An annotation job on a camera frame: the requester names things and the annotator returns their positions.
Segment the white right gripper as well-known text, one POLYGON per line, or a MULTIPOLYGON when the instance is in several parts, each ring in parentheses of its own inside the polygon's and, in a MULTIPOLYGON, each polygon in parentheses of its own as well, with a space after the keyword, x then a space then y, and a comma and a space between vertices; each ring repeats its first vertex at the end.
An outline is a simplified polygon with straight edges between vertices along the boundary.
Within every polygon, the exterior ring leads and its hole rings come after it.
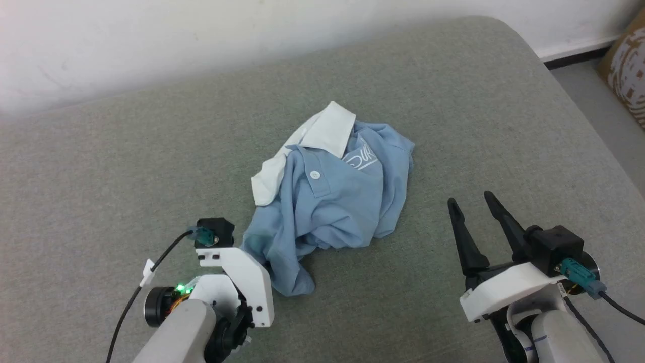
MULTIPOLYGON (((530 259, 530 246, 525 241, 525 230, 493 192, 484 191, 484 198, 491 215, 500 223, 507 238, 513 252, 512 260, 523 264, 509 267, 474 289, 468 289, 459 298, 468 322, 482 319, 486 314, 496 312, 550 284, 566 279, 562 274, 548 277, 534 264, 527 262, 530 259)), ((488 269, 490 262, 472 239, 465 224, 465 216, 454 198, 449 198, 447 207, 462 274, 465 277, 475 276, 488 269)))

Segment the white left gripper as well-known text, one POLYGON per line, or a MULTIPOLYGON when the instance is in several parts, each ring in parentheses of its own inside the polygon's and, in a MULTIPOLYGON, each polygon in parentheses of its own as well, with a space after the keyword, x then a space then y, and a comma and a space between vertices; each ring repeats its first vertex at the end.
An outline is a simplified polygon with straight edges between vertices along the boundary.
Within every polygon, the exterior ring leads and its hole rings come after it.
POLYGON ((213 305, 233 318, 246 303, 257 328, 269 328, 275 317, 269 274, 249 253, 240 248, 200 248, 201 267, 221 267, 223 273, 204 274, 197 280, 197 299, 213 305))

